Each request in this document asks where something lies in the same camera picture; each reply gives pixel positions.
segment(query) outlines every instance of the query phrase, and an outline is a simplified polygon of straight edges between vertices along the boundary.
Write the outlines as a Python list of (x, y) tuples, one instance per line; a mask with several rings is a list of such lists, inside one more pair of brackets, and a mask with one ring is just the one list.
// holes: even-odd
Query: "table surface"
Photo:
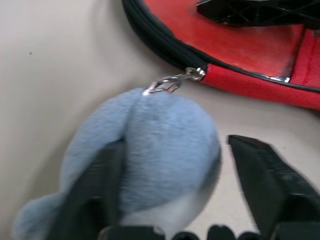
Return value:
[[(58, 189), (66, 146), (103, 101), (179, 73), (131, 30), (120, 0), (0, 2), (0, 238), (28, 200)], [(320, 117), (194, 82), (177, 92), (199, 103), (218, 126), (221, 176), (204, 211), (187, 228), (202, 239), (211, 224), (255, 230), (243, 200), (229, 134), (275, 146), (320, 189)]]

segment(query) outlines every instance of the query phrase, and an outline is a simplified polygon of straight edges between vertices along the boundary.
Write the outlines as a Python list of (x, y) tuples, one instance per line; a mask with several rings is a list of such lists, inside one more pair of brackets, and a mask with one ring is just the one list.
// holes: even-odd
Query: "red fabric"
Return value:
[(303, 26), (230, 27), (197, 13), (199, 0), (143, 0), (174, 37), (224, 63), (270, 77), (289, 76)]
[[(311, 30), (303, 34), (301, 25), (234, 28), (217, 24), (196, 12), (198, 1), (144, 3), (178, 40), (211, 57), (270, 77), (291, 75), (292, 84), (320, 88), (320, 37), (314, 37)], [(246, 97), (320, 110), (320, 93), (282, 86), (213, 64), (209, 64), (202, 82)]]
[(320, 110), (320, 93), (298, 90), (209, 64), (203, 83), (246, 97)]
[(290, 83), (320, 88), (320, 37), (306, 30)]

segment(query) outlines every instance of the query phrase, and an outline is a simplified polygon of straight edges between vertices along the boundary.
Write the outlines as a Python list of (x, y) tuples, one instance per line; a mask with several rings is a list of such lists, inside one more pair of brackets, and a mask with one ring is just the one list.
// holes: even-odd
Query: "blue plush toy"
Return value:
[(170, 237), (203, 209), (220, 161), (215, 125), (188, 98), (143, 91), (133, 89), (106, 101), (78, 129), (65, 153), (59, 192), (19, 211), (13, 224), (16, 240), (45, 240), (75, 181), (97, 152), (120, 140), (126, 147), (122, 225), (156, 225)]

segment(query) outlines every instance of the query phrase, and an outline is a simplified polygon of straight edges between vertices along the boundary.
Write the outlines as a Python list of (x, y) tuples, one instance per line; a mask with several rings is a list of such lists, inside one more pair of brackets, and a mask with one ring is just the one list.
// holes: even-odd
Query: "metal clasp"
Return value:
[(147, 87), (142, 95), (148, 96), (153, 93), (166, 91), (168, 93), (173, 93), (175, 90), (181, 87), (182, 80), (192, 79), (193, 81), (200, 81), (204, 78), (206, 72), (201, 68), (195, 69), (188, 67), (185, 69), (185, 73), (167, 76), (161, 79), (160, 81), (154, 81), (149, 87)]

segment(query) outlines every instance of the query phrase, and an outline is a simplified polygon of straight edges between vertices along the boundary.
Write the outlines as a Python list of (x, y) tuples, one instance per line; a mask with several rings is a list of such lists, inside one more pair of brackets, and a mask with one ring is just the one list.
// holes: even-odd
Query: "zipper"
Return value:
[(259, 78), (277, 85), (313, 93), (320, 93), (320, 88), (292, 84), (270, 78), (260, 73), (248, 72), (208, 56), (207, 54), (186, 45), (185, 43), (175, 39), (173, 36), (166, 34), (163, 29), (160, 29), (159, 26), (154, 23), (154, 20), (148, 16), (149, 14), (141, 6), (141, 2), (142, 0), (122, 0), (122, 6), (127, 19), (138, 37), (153, 52), (169, 64), (176, 66), (181, 70), (185, 70), (187, 68), (200, 69), (204, 72), (201, 79), (206, 75), (208, 65), (214, 64), (216, 66), (254, 78)]
[(188, 50), (181, 42), (163, 34), (135, 0), (122, 0), (129, 23), (137, 35), (166, 62), (184, 70), (187, 67), (207, 70), (208, 62)]

